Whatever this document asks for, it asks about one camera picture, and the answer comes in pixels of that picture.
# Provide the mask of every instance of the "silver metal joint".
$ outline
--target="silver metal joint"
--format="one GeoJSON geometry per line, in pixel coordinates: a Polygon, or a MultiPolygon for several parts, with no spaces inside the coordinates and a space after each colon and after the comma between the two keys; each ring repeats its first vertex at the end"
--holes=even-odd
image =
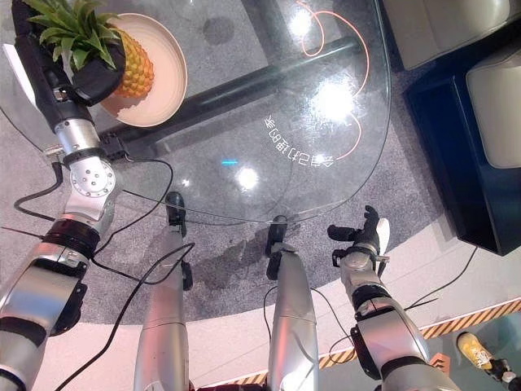
{"type": "Polygon", "coordinates": [[[70,119],[60,122],[55,133],[66,154],[82,149],[99,147],[99,136],[92,122],[82,119],[70,119]]]}

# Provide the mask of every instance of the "yellow black hazard stripe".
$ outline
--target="yellow black hazard stripe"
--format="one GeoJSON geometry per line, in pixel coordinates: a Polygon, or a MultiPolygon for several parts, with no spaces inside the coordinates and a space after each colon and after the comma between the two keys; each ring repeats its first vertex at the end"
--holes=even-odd
{"type": "MultiPolygon", "coordinates": [[[[425,339],[436,338],[449,334],[450,332],[457,332],[464,328],[475,326],[476,324],[488,322],[489,320],[500,318],[514,312],[521,311],[521,298],[517,298],[511,301],[493,305],[488,308],[466,314],[463,316],[456,317],[454,319],[448,319],[443,322],[432,324],[420,328],[425,339]]],[[[352,361],[357,358],[356,352],[352,348],[332,354],[325,354],[318,360],[320,369],[329,368],[339,363],[352,361]]],[[[258,372],[248,377],[232,380],[227,384],[264,384],[266,382],[267,371],[258,372]]]]}

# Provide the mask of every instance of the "beige plate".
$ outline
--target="beige plate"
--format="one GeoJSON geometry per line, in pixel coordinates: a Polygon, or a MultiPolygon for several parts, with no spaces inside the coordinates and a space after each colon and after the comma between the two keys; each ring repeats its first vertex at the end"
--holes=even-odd
{"type": "Polygon", "coordinates": [[[117,120],[154,126],[168,120],[185,98],[188,75],[185,56],[173,35],[158,21],[140,14],[121,14],[111,23],[137,40],[154,64],[154,83],[143,99],[111,95],[101,102],[117,120]]]}

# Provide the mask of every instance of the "glass table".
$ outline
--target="glass table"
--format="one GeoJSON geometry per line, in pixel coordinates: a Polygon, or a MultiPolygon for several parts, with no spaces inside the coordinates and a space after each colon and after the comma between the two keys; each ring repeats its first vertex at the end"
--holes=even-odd
{"type": "MultiPolygon", "coordinates": [[[[112,0],[104,8],[151,16],[184,52],[186,98],[164,124],[135,128],[102,108],[92,113],[99,133],[118,134],[131,156],[172,164],[173,187],[197,211],[191,218],[311,218],[344,203],[371,175],[390,103],[378,2],[112,0]]],[[[2,42],[13,40],[4,26],[2,42]]],[[[56,144],[1,61],[2,110],[36,147],[56,144]]],[[[117,168],[125,189],[160,198],[162,167],[117,168]]]]}

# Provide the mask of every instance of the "wire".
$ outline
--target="wire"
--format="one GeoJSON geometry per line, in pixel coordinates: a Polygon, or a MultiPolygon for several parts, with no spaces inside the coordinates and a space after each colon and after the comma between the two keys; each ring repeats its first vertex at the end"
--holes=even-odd
{"type": "MultiPolygon", "coordinates": [[[[268,295],[275,289],[277,289],[277,285],[275,285],[274,287],[271,287],[268,292],[266,292],[266,294],[264,295],[264,300],[263,300],[263,306],[262,306],[262,312],[263,312],[263,315],[264,315],[264,322],[265,322],[265,325],[266,325],[266,328],[268,329],[268,336],[269,336],[269,342],[271,343],[271,330],[269,329],[269,323],[268,323],[268,318],[266,316],[266,299],[268,297],[268,295]]],[[[337,346],[337,344],[339,344],[340,342],[342,342],[343,340],[347,340],[349,339],[351,341],[351,344],[354,346],[354,343],[352,342],[352,336],[351,334],[349,334],[348,332],[345,331],[345,328],[344,326],[342,326],[342,323],[340,322],[339,320],[339,317],[338,315],[336,314],[335,310],[333,309],[333,305],[330,303],[330,301],[327,299],[327,297],[322,293],[320,292],[319,290],[315,289],[315,288],[311,288],[312,291],[318,293],[320,296],[322,296],[322,298],[326,301],[326,303],[328,304],[329,308],[331,309],[331,312],[333,313],[333,316],[335,317],[335,320],[336,322],[338,323],[340,329],[342,330],[342,332],[345,334],[345,336],[343,336],[342,338],[340,338],[339,340],[337,340],[330,348],[329,348],[329,358],[332,362],[334,362],[335,364],[345,364],[346,362],[348,361],[351,361],[352,358],[354,357],[356,351],[355,349],[352,350],[352,352],[346,357],[346,359],[342,362],[339,362],[339,361],[336,361],[334,360],[331,355],[332,355],[332,350],[335,346],[337,346]]]]}
{"type": "MultiPolygon", "coordinates": [[[[169,193],[169,190],[170,190],[170,187],[172,186],[172,182],[173,182],[173,168],[172,166],[170,165],[170,163],[168,163],[167,161],[164,161],[164,160],[161,160],[161,159],[130,159],[130,157],[128,155],[125,155],[125,158],[126,160],[128,161],[131,161],[131,162],[139,162],[139,163],[161,163],[162,165],[166,165],[169,170],[170,170],[170,179],[169,179],[169,184],[168,186],[166,187],[166,190],[164,191],[163,195],[161,196],[160,200],[154,200],[156,202],[156,204],[154,205],[154,207],[152,209],[150,209],[148,212],[146,212],[145,214],[143,214],[141,217],[135,219],[133,222],[130,222],[129,224],[127,224],[126,226],[123,226],[121,227],[120,229],[114,231],[111,233],[111,235],[108,237],[108,240],[105,242],[105,244],[103,246],[101,246],[100,248],[98,248],[96,250],[96,252],[94,253],[94,255],[98,255],[100,252],[102,252],[112,241],[112,238],[114,238],[115,235],[119,234],[120,232],[126,230],[127,228],[130,228],[131,226],[133,226],[134,224],[140,222],[143,218],[149,216],[151,213],[153,213],[158,206],[160,206],[161,204],[163,204],[163,201],[162,199],[169,193]]],[[[98,267],[101,267],[105,270],[110,270],[112,272],[115,272],[115,270],[111,269],[110,267],[108,266],[105,266],[105,265],[102,265],[100,264],[99,262],[93,262],[96,266],[98,267]]]]}
{"type": "Polygon", "coordinates": [[[434,299],[430,299],[430,300],[427,300],[427,301],[424,301],[423,303],[418,303],[418,304],[415,304],[415,305],[410,305],[408,306],[407,308],[404,309],[404,311],[409,311],[413,308],[418,308],[418,307],[421,307],[422,305],[427,305],[427,304],[430,304],[432,303],[433,301],[436,301],[436,300],[439,300],[440,298],[439,297],[435,297],[434,299]]]}
{"type": "Polygon", "coordinates": [[[433,295],[434,293],[436,292],[439,292],[440,290],[444,289],[444,288],[447,288],[449,285],[451,285],[452,283],[455,283],[456,281],[458,281],[458,279],[465,274],[466,270],[468,269],[469,265],[471,264],[472,262],[472,259],[474,258],[474,254],[476,253],[476,251],[478,251],[478,246],[476,246],[474,248],[474,251],[472,251],[472,254],[471,254],[471,257],[469,258],[469,260],[466,262],[466,265],[465,267],[463,268],[463,270],[460,272],[459,275],[457,275],[454,279],[450,280],[449,282],[447,282],[446,284],[442,285],[441,287],[435,289],[434,291],[431,291],[429,292],[427,295],[424,295],[422,297],[420,297],[419,299],[417,299],[413,304],[409,305],[407,308],[405,308],[404,310],[407,311],[407,310],[411,310],[415,307],[418,307],[418,303],[420,301],[422,301],[423,299],[429,297],[430,295],[433,295]]]}
{"type": "Polygon", "coordinates": [[[342,338],[340,338],[339,340],[337,340],[333,345],[331,345],[331,347],[329,348],[329,359],[334,362],[335,364],[345,364],[346,362],[349,362],[352,360],[353,357],[355,357],[355,353],[357,351],[354,349],[354,344],[352,342],[352,338],[351,338],[351,335],[349,336],[343,336],[342,338]],[[349,339],[349,341],[351,342],[351,344],[353,345],[353,348],[352,348],[352,351],[351,353],[346,357],[345,360],[343,361],[336,361],[335,359],[333,359],[332,357],[332,350],[335,346],[337,346],[340,342],[342,342],[343,340],[347,340],[349,339]]]}
{"type": "Polygon", "coordinates": [[[6,231],[17,232],[19,234],[34,236],[35,238],[43,239],[43,236],[41,236],[41,235],[33,234],[33,233],[27,232],[27,231],[16,230],[15,228],[10,228],[8,226],[0,226],[0,228],[2,228],[3,230],[6,230],[6,231]]]}
{"type": "MultiPolygon", "coordinates": [[[[191,249],[195,246],[194,243],[190,243],[190,248],[186,251],[186,254],[189,253],[191,251],[191,249]]],[[[110,271],[112,273],[115,273],[117,275],[120,275],[121,277],[125,277],[126,279],[131,279],[132,281],[135,281],[135,282],[139,282],[140,279],[137,278],[137,277],[133,277],[132,275],[127,275],[125,272],[123,271],[120,271],[118,269],[113,269],[109,266],[105,266],[104,264],[102,263],[99,263],[97,261],[94,260],[94,258],[91,258],[90,259],[92,261],[92,263],[94,263],[97,267],[100,267],[104,270],[107,270],[107,271],[110,271]]],[[[159,279],[157,281],[154,281],[152,283],[148,282],[148,281],[145,281],[144,284],[145,285],[157,285],[158,283],[162,283],[163,281],[165,281],[169,276],[170,276],[170,273],[172,273],[172,271],[169,271],[165,277],[163,277],[162,279],[159,279]]]]}
{"type": "Polygon", "coordinates": [[[353,350],[352,352],[346,357],[345,360],[343,360],[342,362],[340,361],[336,361],[334,360],[332,357],[331,357],[331,351],[333,350],[333,348],[335,346],[337,346],[337,344],[339,344],[340,342],[342,342],[343,340],[347,340],[349,339],[349,341],[351,342],[351,345],[355,345],[353,342],[352,342],[352,336],[351,334],[349,334],[348,332],[345,331],[344,327],[342,326],[342,323],[340,322],[339,320],[339,317],[337,316],[335,310],[333,309],[333,305],[331,305],[330,301],[327,300],[327,297],[326,295],[324,295],[322,292],[320,292],[319,290],[315,289],[315,288],[311,288],[312,291],[318,293],[320,296],[322,296],[322,298],[326,301],[326,303],[328,304],[329,308],[331,309],[331,312],[333,313],[333,316],[335,317],[335,320],[336,322],[338,323],[340,329],[342,330],[342,332],[344,332],[345,336],[343,336],[342,338],[340,338],[339,340],[337,340],[333,345],[331,345],[331,347],[329,348],[329,359],[334,362],[335,364],[345,364],[346,362],[348,361],[351,361],[352,358],[354,357],[355,355],[355,349],[353,347],[353,350]]]}
{"type": "Polygon", "coordinates": [[[319,290],[317,290],[315,288],[311,288],[311,290],[316,292],[316,293],[318,293],[320,296],[322,296],[322,298],[326,301],[326,303],[328,304],[329,308],[331,309],[331,312],[333,313],[333,316],[335,317],[335,320],[338,323],[338,325],[339,325],[340,329],[342,330],[342,332],[345,334],[345,336],[349,336],[349,333],[345,331],[344,327],[342,326],[342,323],[339,320],[339,317],[336,315],[336,312],[333,309],[333,305],[331,305],[330,301],[327,300],[327,297],[322,292],[320,292],[319,290]]]}
{"type": "Polygon", "coordinates": [[[190,247],[187,251],[185,251],[182,256],[180,256],[177,261],[173,264],[171,270],[167,274],[167,276],[172,273],[172,271],[179,265],[179,263],[182,262],[183,258],[190,252],[190,250],[194,247],[193,243],[190,244],[184,244],[183,246],[176,248],[173,251],[170,251],[163,255],[159,260],[157,260],[149,269],[148,271],[143,275],[143,277],[140,278],[138,284],[134,287],[133,291],[130,293],[129,297],[127,298],[127,301],[123,305],[123,308],[120,311],[120,314],[118,315],[116,322],[114,323],[114,327],[112,328],[111,334],[108,337],[107,343],[105,346],[95,355],[93,356],[88,362],[83,364],[80,368],[78,368],[72,375],[70,375],[66,380],[64,380],[55,391],[60,391],[63,389],[67,384],[69,384],[74,378],[76,378],[78,375],[80,375],[85,369],[87,369],[90,365],[92,365],[94,362],[96,362],[100,357],[102,357],[105,352],[107,352],[108,348],[111,346],[112,341],[114,340],[114,336],[116,335],[117,329],[120,326],[121,320],[125,316],[126,310],[129,308],[130,302],[133,300],[133,298],[136,296],[136,293],[138,293],[139,288],[145,283],[148,276],[154,271],[154,269],[166,258],[172,256],[174,253],[177,253],[181,251],[184,248],[190,247]]]}
{"type": "Polygon", "coordinates": [[[268,318],[266,317],[266,299],[268,298],[269,293],[275,289],[277,289],[277,285],[275,285],[274,287],[271,287],[268,290],[268,292],[266,292],[266,294],[264,295],[263,306],[262,306],[262,312],[264,314],[264,323],[266,323],[266,328],[268,329],[268,336],[269,336],[270,343],[271,343],[271,330],[269,329],[268,318]]]}
{"type": "Polygon", "coordinates": [[[34,194],[31,194],[31,195],[27,195],[27,196],[22,197],[19,200],[15,201],[14,206],[15,206],[15,209],[17,211],[19,211],[21,213],[28,214],[29,216],[38,217],[38,218],[41,218],[41,219],[44,219],[44,220],[48,220],[50,222],[54,221],[54,218],[46,216],[45,214],[36,213],[36,212],[33,212],[32,210],[28,210],[26,208],[22,208],[21,207],[21,205],[23,203],[25,203],[27,201],[30,201],[30,200],[35,200],[36,198],[39,198],[39,197],[42,197],[42,196],[46,196],[46,195],[52,193],[54,190],[56,190],[58,187],[61,186],[61,184],[63,183],[62,166],[61,166],[61,164],[58,161],[53,161],[51,166],[52,166],[52,169],[55,172],[55,177],[56,177],[55,184],[52,185],[51,187],[46,188],[45,190],[38,191],[38,192],[36,192],[34,194]]]}

